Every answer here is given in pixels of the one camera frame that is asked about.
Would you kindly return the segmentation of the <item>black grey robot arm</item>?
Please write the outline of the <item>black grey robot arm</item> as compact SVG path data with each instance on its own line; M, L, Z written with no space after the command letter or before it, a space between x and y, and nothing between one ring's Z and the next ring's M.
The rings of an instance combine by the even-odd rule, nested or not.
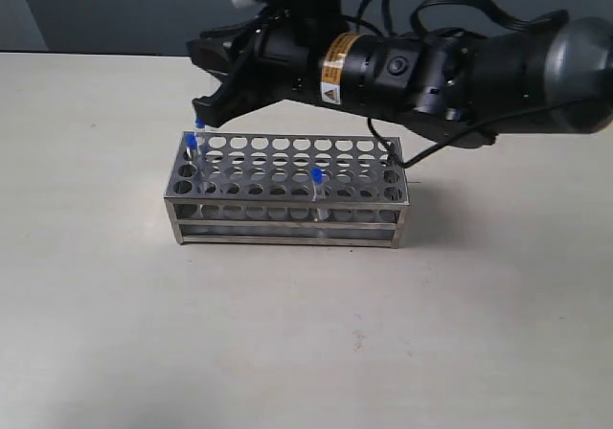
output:
M220 82L193 101L212 127L292 101L369 117L433 142L491 145L501 134L595 133L612 118L612 26L598 17L538 34L474 38L351 33L287 18L205 32L188 44Z

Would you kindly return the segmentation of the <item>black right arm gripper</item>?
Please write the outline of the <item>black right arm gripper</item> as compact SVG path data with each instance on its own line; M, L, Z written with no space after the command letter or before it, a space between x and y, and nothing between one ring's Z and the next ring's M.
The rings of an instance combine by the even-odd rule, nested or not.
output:
M202 32L186 43L192 64L229 79L213 95L192 100L196 117L221 128L284 100L348 111L349 94L340 83L323 83L322 74L331 47L349 37L341 17L279 17L246 33Z

